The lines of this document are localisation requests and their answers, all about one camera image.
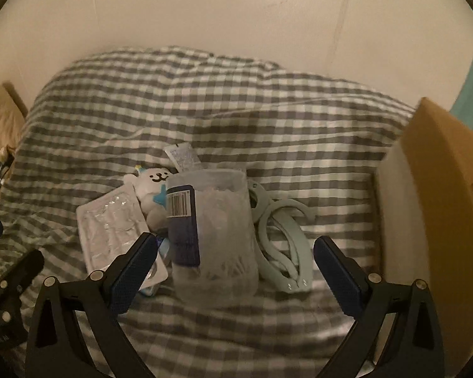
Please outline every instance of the blue gripper pad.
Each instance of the blue gripper pad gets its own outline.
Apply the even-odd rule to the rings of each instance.
[[[115,281],[109,280],[108,287],[108,308],[114,316],[128,311],[157,255],[156,236],[143,233],[125,255],[116,257],[109,266],[107,274],[118,271]]]
[[[357,319],[364,310],[369,286],[366,274],[328,236],[314,243],[314,260],[344,314]]]

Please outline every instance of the white stuffed animal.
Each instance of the white stuffed animal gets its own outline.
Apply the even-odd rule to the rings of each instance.
[[[168,169],[144,169],[136,165],[138,176],[127,174],[124,183],[131,183],[140,201],[140,208],[152,232],[166,228],[166,179],[171,175]]]

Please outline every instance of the bed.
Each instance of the bed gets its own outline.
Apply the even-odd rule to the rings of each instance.
[[[370,178],[412,113],[358,83],[194,49],[123,48],[78,60],[44,87],[26,119],[0,195],[0,274],[31,247],[44,254],[44,270],[23,294],[28,325],[45,277],[87,276],[76,207],[122,185],[138,163],[173,169],[163,148],[185,141],[209,166],[245,162],[274,198],[313,207],[314,224],[297,218],[309,241],[328,234],[373,269]],[[87,320],[79,321],[108,373]],[[309,294],[261,281],[254,298],[218,310],[183,304],[169,279],[156,297],[137,295],[119,321],[150,370],[173,377],[312,377],[353,322],[318,270]],[[25,352],[10,354],[19,372]]]

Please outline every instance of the clear plastic container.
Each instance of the clear plastic container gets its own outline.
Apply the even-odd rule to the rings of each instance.
[[[168,237],[178,297],[222,307],[256,293],[255,233],[244,172],[203,169],[167,183]]]

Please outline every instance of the barcode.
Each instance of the barcode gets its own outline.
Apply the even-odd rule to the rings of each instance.
[[[166,195],[167,217],[191,216],[191,199],[189,190],[170,193]]]

